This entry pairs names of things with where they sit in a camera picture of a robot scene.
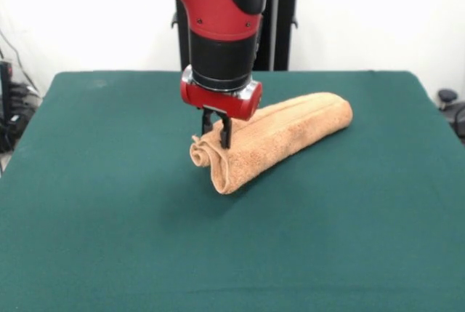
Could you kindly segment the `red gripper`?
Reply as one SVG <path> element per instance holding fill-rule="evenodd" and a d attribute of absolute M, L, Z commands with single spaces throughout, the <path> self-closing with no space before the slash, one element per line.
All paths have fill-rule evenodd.
<path fill-rule="evenodd" d="M 203 109 L 202 135 L 213 129 L 211 122 L 213 112 L 220 112 L 219 117 L 222 120 L 221 147 L 230 148 L 231 118 L 248 121 L 254 115 L 262 99 L 262 83 L 251 79 L 243 89 L 232 92 L 215 92 L 197 84 L 193 79 L 192 66 L 188 65 L 182 72 L 180 93 L 185 103 Z"/>

